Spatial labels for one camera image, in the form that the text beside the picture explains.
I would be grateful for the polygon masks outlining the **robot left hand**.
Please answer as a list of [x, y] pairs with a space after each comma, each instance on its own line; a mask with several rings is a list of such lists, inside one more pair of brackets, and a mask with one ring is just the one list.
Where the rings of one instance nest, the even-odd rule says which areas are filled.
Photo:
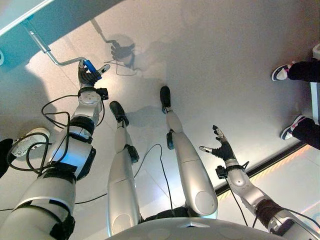
[[95, 83], [102, 79], [102, 75], [110, 69], [110, 64], [103, 65], [99, 70], [91, 71], [87, 68], [85, 61], [78, 64], [78, 81], [80, 88], [94, 87]]

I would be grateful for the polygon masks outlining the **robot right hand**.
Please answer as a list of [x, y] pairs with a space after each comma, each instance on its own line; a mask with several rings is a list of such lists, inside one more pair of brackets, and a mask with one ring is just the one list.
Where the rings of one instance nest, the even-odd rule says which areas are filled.
[[216, 126], [212, 126], [213, 133], [216, 135], [215, 139], [220, 142], [221, 146], [218, 148], [210, 148], [206, 146], [199, 146], [198, 148], [205, 152], [216, 156], [217, 158], [227, 161], [230, 159], [236, 159], [235, 154], [232, 150], [231, 145], [229, 144], [224, 133]]

